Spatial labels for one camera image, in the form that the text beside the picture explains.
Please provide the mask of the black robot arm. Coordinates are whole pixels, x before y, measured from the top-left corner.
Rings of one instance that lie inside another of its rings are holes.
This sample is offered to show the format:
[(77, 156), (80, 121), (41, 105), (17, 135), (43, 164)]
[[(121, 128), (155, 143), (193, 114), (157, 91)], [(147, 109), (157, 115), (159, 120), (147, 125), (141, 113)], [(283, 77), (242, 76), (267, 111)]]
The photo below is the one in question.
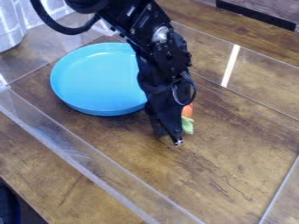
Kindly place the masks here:
[(79, 13), (95, 13), (125, 38), (135, 50), (137, 83), (157, 137), (183, 143), (183, 107), (196, 95), (189, 75), (192, 55), (187, 42), (155, 0), (65, 0)]

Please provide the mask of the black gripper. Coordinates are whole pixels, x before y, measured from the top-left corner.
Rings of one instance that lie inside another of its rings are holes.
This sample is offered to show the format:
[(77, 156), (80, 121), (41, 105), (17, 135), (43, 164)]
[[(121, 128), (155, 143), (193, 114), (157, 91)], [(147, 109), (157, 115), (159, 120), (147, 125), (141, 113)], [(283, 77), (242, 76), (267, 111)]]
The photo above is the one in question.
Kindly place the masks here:
[(141, 76), (137, 82), (145, 93), (145, 113), (157, 138), (168, 135), (175, 146), (183, 145), (183, 107), (192, 103), (196, 84), (188, 73), (180, 73), (168, 83), (153, 86)]

